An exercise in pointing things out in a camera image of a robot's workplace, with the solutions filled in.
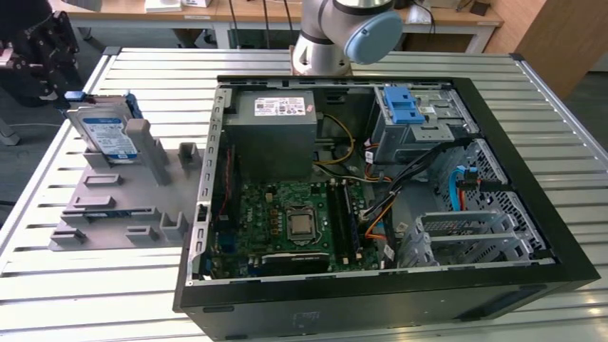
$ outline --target motherboard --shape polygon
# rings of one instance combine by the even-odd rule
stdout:
[[[356,181],[245,183],[239,229],[217,238],[221,276],[377,269],[356,219],[364,208]]]

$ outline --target open computer tower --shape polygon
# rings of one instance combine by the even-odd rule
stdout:
[[[491,319],[599,278],[471,80],[219,82],[175,298],[213,340]]]

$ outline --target white label sticker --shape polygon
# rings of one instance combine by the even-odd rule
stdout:
[[[211,17],[209,16],[184,16],[184,19],[211,20]]]
[[[384,245],[384,255],[391,259],[391,261],[395,259],[395,251],[388,246],[388,244]]]
[[[425,114],[425,113],[435,113],[435,108],[433,108],[433,107],[417,107],[417,111],[419,111],[421,114]]]
[[[113,159],[133,159],[137,156],[137,149],[133,142],[124,134],[123,120],[119,118],[84,118],[91,139],[97,143],[101,152]]]
[[[372,151],[365,151],[365,162],[368,164],[373,164],[373,152]]]
[[[477,25],[479,26],[499,26],[500,23],[497,21],[479,21]]]
[[[305,115],[304,98],[257,98],[255,115]]]
[[[404,222],[399,223],[395,227],[395,233],[405,233],[405,230],[408,230],[408,225]]]

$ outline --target cpu socket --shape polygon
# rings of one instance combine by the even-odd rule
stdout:
[[[315,208],[305,205],[293,205],[285,208],[287,239],[303,246],[316,238]]]

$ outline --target slatted metal table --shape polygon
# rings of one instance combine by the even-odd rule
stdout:
[[[473,80],[603,279],[493,321],[285,341],[435,341],[445,336],[467,342],[605,341],[608,156],[525,62],[505,55],[395,53],[353,69],[361,76]],[[193,140],[201,148],[216,76],[288,73],[287,51],[124,48],[103,56],[85,91],[113,94],[129,89],[164,147]],[[187,316],[171,311],[179,248],[47,249],[85,166],[83,151],[84,142],[64,123],[0,230],[0,336],[27,341],[211,341]]]

